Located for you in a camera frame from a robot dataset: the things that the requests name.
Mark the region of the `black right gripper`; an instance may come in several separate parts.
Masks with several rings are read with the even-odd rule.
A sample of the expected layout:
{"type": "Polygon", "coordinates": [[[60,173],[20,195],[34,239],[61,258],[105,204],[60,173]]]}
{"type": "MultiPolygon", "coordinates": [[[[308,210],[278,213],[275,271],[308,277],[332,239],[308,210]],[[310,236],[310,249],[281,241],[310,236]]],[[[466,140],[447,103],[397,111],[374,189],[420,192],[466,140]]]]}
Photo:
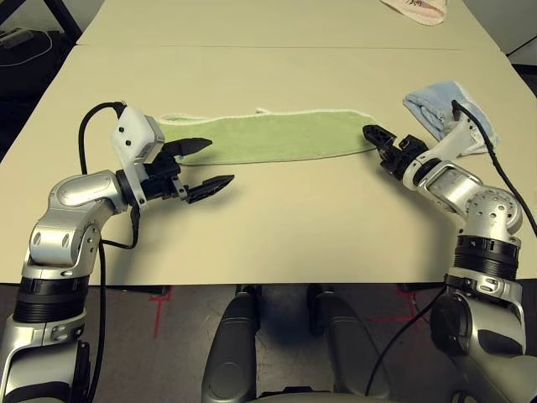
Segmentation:
{"type": "Polygon", "coordinates": [[[394,146],[396,136],[377,124],[365,125],[362,133],[369,143],[382,145],[377,147],[380,165],[396,179],[402,179],[412,161],[428,150],[422,140],[412,135],[407,135],[398,146],[394,146]]]}

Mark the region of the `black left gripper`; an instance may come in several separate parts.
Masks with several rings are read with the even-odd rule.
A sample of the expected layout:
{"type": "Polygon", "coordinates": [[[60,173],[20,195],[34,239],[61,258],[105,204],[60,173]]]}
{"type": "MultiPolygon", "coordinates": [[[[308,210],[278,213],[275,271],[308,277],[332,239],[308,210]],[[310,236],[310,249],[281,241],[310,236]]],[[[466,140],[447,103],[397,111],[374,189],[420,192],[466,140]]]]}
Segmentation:
{"type": "Polygon", "coordinates": [[[148,201],[179,197],[191,204],[215,195],[234,180],[234,175],[219,175],[188,188],[179,178],[180,165],[175,156],[195,154],[212,145],[203,138],[178,139],[166,142],[151,163],[143,163],[146,179],[140,182],[148,201]]]}

